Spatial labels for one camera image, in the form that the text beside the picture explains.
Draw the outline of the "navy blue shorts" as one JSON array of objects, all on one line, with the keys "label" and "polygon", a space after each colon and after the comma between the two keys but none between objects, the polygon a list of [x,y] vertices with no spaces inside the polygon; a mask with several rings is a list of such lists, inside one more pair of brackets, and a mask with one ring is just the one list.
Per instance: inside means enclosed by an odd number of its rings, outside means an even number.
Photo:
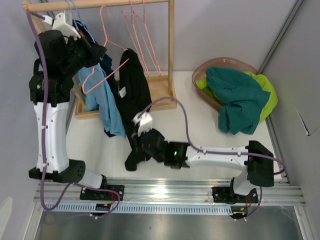
[{"label": "navy blue shorts", "polygon": [[[117,86],[117,83],[115,80],[115,75],[112,70],[112,59],[107,54],[105,54],[103,56],[103,59],[99,62],[99,64],[100,64],[101,68],[105,71],[105,73],[107,74],[107,77],[106,77],[107,82],[110,86],[110,89],[114,95],[115,100],[117,100],[118,86]],[[111,134],[107,133],[105,130],[104,130],[104,132],[110,138],[115,136],[115,135],[111,135]]]}]

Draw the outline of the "pink hanger of teal shorts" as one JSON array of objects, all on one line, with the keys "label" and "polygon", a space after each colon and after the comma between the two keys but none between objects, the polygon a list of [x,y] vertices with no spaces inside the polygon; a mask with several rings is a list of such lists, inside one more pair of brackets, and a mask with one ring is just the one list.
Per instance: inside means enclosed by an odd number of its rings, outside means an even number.
[{"label": "pink hanger of teal shorts", "polygon": [[138,32],[136,29],[136,27],[138,25],[136,24],[136,17],[135,17],[135,11],[134,11],[132,0],[129,1],[129,6],[130,6],[129,15],[127,15],[123,10],[121,11],[121,14],[122,14],[125,26],[127,28],[128,34],[129,34],[131,41],[133,43],[133,46],[136,50],[137,56],[141,62],[144,73],[146,74],[147,77],[149,77],[150,72],[149,72],[148,65],[147,65],[145,58],[144,58],[144,53],[143,53],[143,50],[142,50],[142,47],[140,44],[140,40],[138,37]]}]

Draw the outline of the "black shorts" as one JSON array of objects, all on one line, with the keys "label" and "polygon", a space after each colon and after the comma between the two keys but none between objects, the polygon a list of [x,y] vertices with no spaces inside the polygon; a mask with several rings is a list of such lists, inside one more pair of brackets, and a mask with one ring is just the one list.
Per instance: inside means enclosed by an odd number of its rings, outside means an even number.
[{"label": "black shorts", "polygon": [[133,172],[137,170],[140,162],[150,159],[138,146],[137,139],[132,137],[135,127],[133,118],[143,111],[152,102],[152,99],[137,53],[130,48],[125,50],[120,63],[123,66],[119,69],[119,89],[125,88],[126,94],[117,99],[116,106],[131,147],[131,152],[124,163],[125,169]]}]

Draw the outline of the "pink hanger of green shorts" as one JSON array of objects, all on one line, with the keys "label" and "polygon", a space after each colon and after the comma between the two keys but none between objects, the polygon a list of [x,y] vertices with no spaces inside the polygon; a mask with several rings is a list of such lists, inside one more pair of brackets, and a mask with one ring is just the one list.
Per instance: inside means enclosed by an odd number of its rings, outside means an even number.
[{"label": "pink hanger of green shorts", "polygon": [[142,17],[140,17],[134,10],[135,21],[137,24],[136,31],[138,32],[139,40],[142,40],[145,46],[145,49],[149,55],[149,58],[154,66],[155,72],[157,73],[158,76],[161,76],[162,75],[161,67],[157,60],[157,56],[156,56],[154,46],[150,37],[149,29],[147,26],[146,3],[144,0],[142,1],[142,5],[143,5]]}]

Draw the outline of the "teal shorts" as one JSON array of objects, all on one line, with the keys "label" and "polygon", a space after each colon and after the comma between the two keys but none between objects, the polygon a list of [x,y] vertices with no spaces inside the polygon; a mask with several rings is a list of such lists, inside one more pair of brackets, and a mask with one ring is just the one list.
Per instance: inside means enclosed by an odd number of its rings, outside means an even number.
[{"label": "teal shorts", "polygon": [[233,135],[252,135],[271,94],[253,77],[233,68],[209,67],[206,82],[222,104],[218,128]]}]

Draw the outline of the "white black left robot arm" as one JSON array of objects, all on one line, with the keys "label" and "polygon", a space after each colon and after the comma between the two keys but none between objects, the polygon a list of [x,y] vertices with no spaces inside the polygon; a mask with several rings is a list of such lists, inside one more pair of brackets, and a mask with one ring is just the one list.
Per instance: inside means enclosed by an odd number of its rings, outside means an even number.
[{"label": "white black left robot arm", "polygon": [[39,156],[29,170],[29,177],[45,177],[56,183],[77,183],[91,188],[97,200],[108,196],[107,178],[86,168],[83,160],[68,158],[66,121],[73,77],[83,67],[93,67],[102,60],[106,48],[83,35],[65,36],[59,30],[47,30],[37,35],[41,59],[34,61],[29,81],[30,100],[37,117]]}]

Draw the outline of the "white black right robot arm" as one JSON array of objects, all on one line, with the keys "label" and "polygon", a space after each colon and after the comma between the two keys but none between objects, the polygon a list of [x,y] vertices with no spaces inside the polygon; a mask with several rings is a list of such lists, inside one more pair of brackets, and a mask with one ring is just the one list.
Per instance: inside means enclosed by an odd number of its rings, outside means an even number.
[{"label": "white black right robot arm", "polygon": [[133,133],[131,138],[138,150],[172,169],[222,167],[240,171],[231,180],[228,196],[234,202],[245,198],[254,187],[274,186],[274,155],[260,142],[224,148],[192,147],[188,142],[167,141],[156,129]]}]

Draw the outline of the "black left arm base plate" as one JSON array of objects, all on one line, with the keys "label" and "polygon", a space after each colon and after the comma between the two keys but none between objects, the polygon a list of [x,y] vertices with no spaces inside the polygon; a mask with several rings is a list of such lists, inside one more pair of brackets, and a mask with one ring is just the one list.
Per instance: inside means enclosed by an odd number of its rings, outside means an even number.
[{"label": "black left arm base plate", "polygon": [[[120,201],[124,198],[125,186],[124,185],[109,185],[109,190],[119,194]],[[98,190],[82,190],[79,196],[80,200],[84,201],[117,201],[117,196],[113,192],[98,191]]]}]

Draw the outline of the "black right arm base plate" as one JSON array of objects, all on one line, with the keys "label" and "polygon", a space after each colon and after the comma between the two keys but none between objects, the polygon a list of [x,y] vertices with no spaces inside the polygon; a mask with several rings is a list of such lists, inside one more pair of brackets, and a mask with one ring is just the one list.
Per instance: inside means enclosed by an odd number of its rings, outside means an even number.
[{"label": "black right arm base plate", "polygon": [[257,204],[259,202],[258,193],[253,188],[247,195],[235,194],[231,187],[216,186],[212,188],[214,203],[225,203],[229,205],[245,204],[246,202]]}]

